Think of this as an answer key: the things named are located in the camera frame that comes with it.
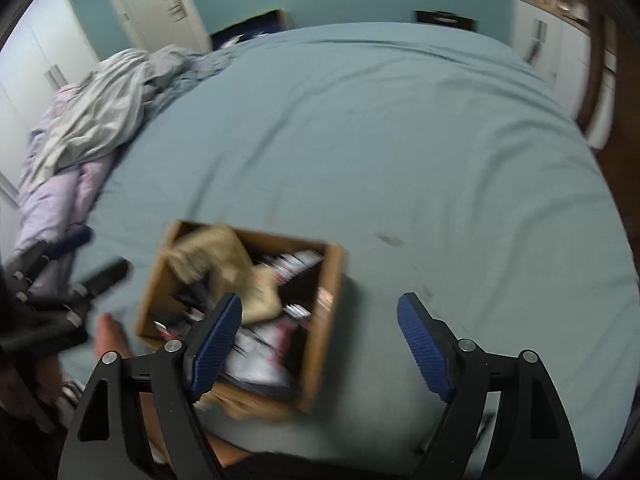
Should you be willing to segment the person's left hand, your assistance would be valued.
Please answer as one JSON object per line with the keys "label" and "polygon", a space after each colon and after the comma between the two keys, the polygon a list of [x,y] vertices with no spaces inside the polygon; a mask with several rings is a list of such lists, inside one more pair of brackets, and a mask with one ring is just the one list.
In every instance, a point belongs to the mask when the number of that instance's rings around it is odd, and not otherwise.
{"label": "person's left hand", "polygon": [[[100,313],[94,326],[93,353],[99,361],[110,351],[123,358],[134,355],[122,324],[111,313]],[[55,404],[62,394],[62,385],[63,374],[58,356],[48,356],[25,373],[8,367],[1,372],[1,408],[11,415],[31,415],[34,412],[33,394],[44,404]]]}

